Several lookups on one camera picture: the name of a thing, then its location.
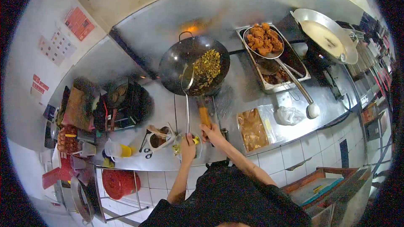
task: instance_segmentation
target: wooden handle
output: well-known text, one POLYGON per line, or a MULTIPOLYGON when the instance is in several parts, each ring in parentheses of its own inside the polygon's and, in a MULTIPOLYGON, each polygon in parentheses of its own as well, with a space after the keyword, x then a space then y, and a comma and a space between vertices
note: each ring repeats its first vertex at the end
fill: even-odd
POLYGON ((199 107, 199 117, 201 118, 201 123, 206 125, 209 129, 212 129, 212 123, 210 122, 210 117, 208 109, 206 107, 199 107))

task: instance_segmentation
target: wok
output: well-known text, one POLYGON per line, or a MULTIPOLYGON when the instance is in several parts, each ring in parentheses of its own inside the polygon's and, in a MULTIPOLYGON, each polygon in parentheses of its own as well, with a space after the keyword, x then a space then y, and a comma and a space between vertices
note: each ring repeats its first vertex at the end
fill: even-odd
POLYGON ((182 32, 178 36, 179 42, 175 43, 164 53, 159 65, 160 80, 163 86, 177 95, 185 95, 181 88, 181 75, 188 64, 192 67, 198 58, 208 50, 214 49, 220 54, 220 73, 213 82, 197 93, 189 92, 189 96, 214 95, 229 72, 230 55, 227 49, 218 41, 209 36, 193 36, 191 32, 182 32), (181 35, 190 33, 191 37, 181 40, 181 35))

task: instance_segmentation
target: fried chicken pieces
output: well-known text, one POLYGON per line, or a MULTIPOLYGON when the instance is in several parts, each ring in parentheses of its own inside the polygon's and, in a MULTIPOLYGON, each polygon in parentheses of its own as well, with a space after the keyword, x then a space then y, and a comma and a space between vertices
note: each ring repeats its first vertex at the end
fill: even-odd
POLYGON ((255 24, 247 35, 248 45, 252 50, 257 50, 262 56, 270 52, 278 52, 283 49, 282 42, 278 39, 278 34, 270 29, 267 23, 255 24))

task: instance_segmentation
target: person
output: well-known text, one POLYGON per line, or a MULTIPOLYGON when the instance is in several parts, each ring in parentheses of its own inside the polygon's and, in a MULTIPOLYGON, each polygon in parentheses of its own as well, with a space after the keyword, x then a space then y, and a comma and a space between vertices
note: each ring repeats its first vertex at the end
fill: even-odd
POLYGON ((311 226, 310 217, 273 179, 235 149, 221 134, 200 125, 228 160, 212 163, 185 199, 187 178, 195 157, 191 134, 180 143, 181 166, 167 200, 161 199, 140 226, 311 226), (228 166, 229 159, 233 166, 228 166))

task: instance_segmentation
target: plastic bag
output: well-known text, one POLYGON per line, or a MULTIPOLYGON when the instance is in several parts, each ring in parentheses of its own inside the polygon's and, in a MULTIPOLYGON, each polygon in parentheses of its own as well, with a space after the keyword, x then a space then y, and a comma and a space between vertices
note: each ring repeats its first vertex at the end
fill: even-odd
POLYGON ((281 125, 295 125, 306 118, 300 110, 291 107, 280 106, 276 111, 281 125))

